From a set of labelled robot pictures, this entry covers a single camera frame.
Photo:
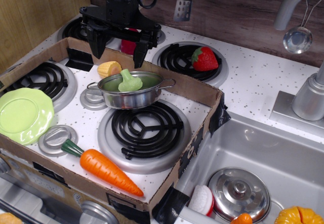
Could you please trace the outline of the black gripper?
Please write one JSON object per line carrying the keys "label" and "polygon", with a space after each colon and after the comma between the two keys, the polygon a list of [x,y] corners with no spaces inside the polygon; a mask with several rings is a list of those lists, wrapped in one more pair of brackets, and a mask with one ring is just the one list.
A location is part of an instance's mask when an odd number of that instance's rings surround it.
{"label": "black gripper", "polygon": [[151,9],[157,0],[144,5],[143,0],[106,0],[105,6],[81,7],[83,27],[92,54],[100,59],[110,37],[136,42],[134,68],[142,67],[149,48],[157,46],[161,26],[141,14],[139,7]]}

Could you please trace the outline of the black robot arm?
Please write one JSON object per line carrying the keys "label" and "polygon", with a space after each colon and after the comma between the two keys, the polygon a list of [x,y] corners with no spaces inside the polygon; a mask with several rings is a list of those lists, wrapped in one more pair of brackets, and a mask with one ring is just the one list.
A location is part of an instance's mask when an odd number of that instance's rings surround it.
{"label": "black robot arm", "polygon": [[134,67],[142,67],[148,50],[157,46],[161,26],[141,14],[139,7],[151,9],[156,1],[144,5],[142,0],[106,0],[103,7],[81,7],[81,25],[92,54],[101,58],[111,37],[132,41]]}

